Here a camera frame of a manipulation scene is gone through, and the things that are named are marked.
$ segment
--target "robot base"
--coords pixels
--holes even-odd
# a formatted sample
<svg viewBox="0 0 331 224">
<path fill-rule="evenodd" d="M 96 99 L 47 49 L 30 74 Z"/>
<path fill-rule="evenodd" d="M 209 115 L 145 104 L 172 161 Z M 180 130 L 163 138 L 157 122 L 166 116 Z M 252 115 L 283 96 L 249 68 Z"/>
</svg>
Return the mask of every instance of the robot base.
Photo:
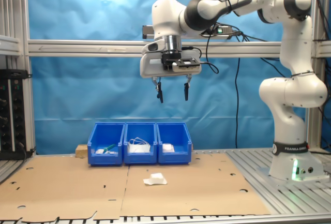
<svg viewBox="0 0 331 224">
<path fill-rule="evenodd" d="M 276 186 L 329 181 L 329 175 L 324 172 L 322 163 L 310 152 L 274 155 L 270 171 L 268 168 L 259 168 L 258 173 L 271 185 Z"/>
</svg>

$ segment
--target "metal table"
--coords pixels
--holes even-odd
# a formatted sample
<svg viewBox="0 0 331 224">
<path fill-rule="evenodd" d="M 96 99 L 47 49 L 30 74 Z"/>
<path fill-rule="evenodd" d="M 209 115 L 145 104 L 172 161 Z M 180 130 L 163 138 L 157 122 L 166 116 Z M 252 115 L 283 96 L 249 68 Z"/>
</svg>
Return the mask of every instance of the metal table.
<svg viewBox="0 0 331 224">
<path fill-rule="evenodd" d="M 226 153 L 246 180 L 255 189 L 268 207 L 271 215 L 262 216 L 140 216 L 121 217 L 119 220 L 75 219 L 56 220 L 44 224 L 109 224 L 124 222 L 157 223 L 326 223 L 331 222 L 331 183 L 312 183 L 308 185 L 287 186 L 277 189 L 266 183 L 257 172 L 260 167 L 269 167 L 272 160 L 270 148 L 204 150 L 196 154 Z M 325 164 L 331 165 L 331 156 L 316 156 Z M 20 161 L 0 161 L 0 181 L 13 171 Z M 17 221 L 0 221 L 0 224 L 20 224 Z"/>
</svg>

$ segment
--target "white paper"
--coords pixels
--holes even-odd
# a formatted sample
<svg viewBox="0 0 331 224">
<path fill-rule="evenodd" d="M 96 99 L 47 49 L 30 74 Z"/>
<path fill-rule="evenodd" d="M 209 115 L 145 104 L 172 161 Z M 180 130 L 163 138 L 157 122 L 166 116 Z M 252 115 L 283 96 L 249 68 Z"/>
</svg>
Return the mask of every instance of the white paper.
<svg viewBox="0 0 331 224">
<path fill-rule="evenodd" d="M 162 145 L 162 150 L 164 153 L 174 153 L 175 152 L 174 146 L 172 144 L 167 144 L 167 143 Z"/>
<path fill-rule="evenodd" d="M 96 150 L 95 153 L 96 153 L 96 154 L 103 154 L 103 149 L 98 149 L 98 150 Z"/>
<path fill-rule="evenodd" d="M 151 146 L 149 144 L 131 144 L 128 149 L 130 153 L 149 153 Z"/>
<path fill-rule="evenodd" d="M 144 184 L 167 184 L 167 180 L 163 177 L 162 173 L 154 173 L 148 179 L 144 179 Z"/>
</svg>

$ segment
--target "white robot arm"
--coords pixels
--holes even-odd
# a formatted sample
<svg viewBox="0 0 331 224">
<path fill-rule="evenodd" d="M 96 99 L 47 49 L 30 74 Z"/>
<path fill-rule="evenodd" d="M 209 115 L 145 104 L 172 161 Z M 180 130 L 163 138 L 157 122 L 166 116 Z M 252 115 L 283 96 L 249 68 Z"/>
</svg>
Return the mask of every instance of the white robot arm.
<svg viewBox="0 0 331 224">
<path fill-rule="evenodd" d="M 152 78 L 162 99 L 158 77 L 186 75 L 185 99 L 193 74 L 201 72 L 197 52 L 182 50 L 183 35 L 197 35 L 214 25 L 220 16 L 234 11 L 238 16 L 266 7 L 273 0 L 191 0 L 188 6 L 176 0 L 157 0 L 152 6 L 154 42 L 143 48 L 140 75 Z"/>
<path fill-rule="evenodd" d="M 308 151 L 304 121 L 292 109 L 319 107 L 327 96 L 326 86 L 311 67 L 310 6 L 311 0 L 191 0 L 187 7 L 176 0 L 157 0 L 152 7 L 155 41 L 143 49 L 140 74 L 152 78 L 161 102 L 157 77 L 187 75 L 187 100 L 191 75 L 200 73 L 201 62 L 194 50 L 183 51 L 182 35 L 199 34 L 231 11 L 238 16 L 258 11 L 265 23 L 281 22 L 280 61 L 292 76 L 267 79 L 260 86 L 260 97 L 275 121 L 270 175 L 284 182 L 327 178 L 322 164 Z"/>
</svg>

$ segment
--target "blue bin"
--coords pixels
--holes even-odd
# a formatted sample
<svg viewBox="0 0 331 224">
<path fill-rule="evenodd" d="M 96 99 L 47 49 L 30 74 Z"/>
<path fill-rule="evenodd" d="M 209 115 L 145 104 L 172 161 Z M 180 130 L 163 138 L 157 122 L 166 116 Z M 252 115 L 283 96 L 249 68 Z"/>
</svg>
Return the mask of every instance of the blue bin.
<svg viewBox="0 0 331 224">
<path fill-rule="evenodd" d="M 192 141 L 185 123 L 157 123 L 159 146 L 158 161 L 163 165 L 180 165 L 191 162 Z M 164 153 L 162 145 L 170 143 L 175 152 Z"/>
<path fill-rule="evenodd" d="M 149 153 L 129 153 L 128 143 L 131 139 L 139 137 L 147 141 L 151 148 Z M 157 138 L 155 123 L 126 123 L 124 145 L 123 145 L 124 163 L 131 164 L 154 164 L 157 162 Z"/>
<path fill-rule="evenodd" d="M 124 130 L 125 123 L 96 123 L 87 143 L 88 163 L 91 166 L 121 165 Z M 104 149 L 112 144 L 115 144 L 115 147 L 109 151 L 116 154 L 95 153 L 96 150 Z"/>
</svg>

